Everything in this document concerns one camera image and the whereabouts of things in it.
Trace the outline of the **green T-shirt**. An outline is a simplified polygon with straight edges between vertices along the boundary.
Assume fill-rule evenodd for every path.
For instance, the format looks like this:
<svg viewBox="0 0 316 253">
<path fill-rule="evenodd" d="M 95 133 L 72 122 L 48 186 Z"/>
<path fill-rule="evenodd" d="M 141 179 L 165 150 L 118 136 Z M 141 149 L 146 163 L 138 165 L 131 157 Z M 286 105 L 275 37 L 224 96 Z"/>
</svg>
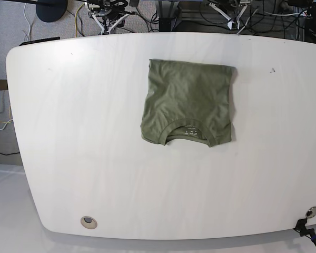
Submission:
<svg viewBox="0 0 316 253">
<path fill-rule="evenodd" d="M 213 147 L 231 142 L 230 86 L 236 68 L 151 59 L 141 121 L 142 138 L 175 139 Z"/>
</svg>

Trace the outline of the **round black stand base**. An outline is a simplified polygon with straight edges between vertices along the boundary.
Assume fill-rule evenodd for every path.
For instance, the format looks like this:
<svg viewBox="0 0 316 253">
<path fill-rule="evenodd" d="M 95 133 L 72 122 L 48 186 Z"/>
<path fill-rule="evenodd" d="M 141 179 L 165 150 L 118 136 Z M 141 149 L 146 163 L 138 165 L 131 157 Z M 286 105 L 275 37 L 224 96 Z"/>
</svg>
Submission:
<svg viewBox="0 0 316 253">
<path fill-rule="evenodd" d="M 36 15 L 45 23 L 56 22 L 65 14 L 67 5 L 68 0 L 38 0 Z"/>
</svg>

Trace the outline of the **left table grommet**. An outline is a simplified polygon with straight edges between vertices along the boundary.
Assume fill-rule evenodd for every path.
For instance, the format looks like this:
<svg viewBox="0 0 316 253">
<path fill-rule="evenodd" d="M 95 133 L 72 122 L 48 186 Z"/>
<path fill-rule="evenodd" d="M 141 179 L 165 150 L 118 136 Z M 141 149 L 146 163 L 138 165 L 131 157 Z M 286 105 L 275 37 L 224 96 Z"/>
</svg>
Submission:
<svg viewBox="0 0 316 253">
<path fill-rule="evenodd" d="M 97 227 L 97 221 L 89 216 L 83 216 L 81 218 L 81 225 L 86 229 L 95 229 Z"/>
</svg>

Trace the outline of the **table grommet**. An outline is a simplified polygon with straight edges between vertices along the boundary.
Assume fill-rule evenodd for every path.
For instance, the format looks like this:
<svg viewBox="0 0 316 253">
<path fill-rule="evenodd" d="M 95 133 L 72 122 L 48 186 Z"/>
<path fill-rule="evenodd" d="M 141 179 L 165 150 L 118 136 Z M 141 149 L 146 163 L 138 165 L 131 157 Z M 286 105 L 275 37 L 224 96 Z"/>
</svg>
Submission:
<svg viewBox="0 0 316 253">
<path fill-rule="evenodd" d="M 97 227 L 97 221 L 89 216 L 83 216 L 81 218 L 81 225 L 86 229 L 95 229 Z"/>
<path fill-rule="evenodd" d="M 305 213 L 305 217 L 307 219 L 311 219 L 316 216 L 316 206 L 311 207 L 310 209 L 307 210 Z"/>
</svg>

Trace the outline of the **right table grommet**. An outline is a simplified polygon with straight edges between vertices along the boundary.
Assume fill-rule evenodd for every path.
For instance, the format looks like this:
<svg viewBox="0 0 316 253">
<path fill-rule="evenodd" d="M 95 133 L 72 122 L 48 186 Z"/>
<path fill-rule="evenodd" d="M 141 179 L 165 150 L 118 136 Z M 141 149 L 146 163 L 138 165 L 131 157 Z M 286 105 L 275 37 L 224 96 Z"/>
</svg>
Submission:
<svg viewBox="0 0 316 253">
<path fill-rule="evenodd" d="M 310 209 L 307 210 L 305 213 L 305 217 L 307 219 L 311 219 L 316 216 L 316 206 L 311 207 Z"/>
</svg>

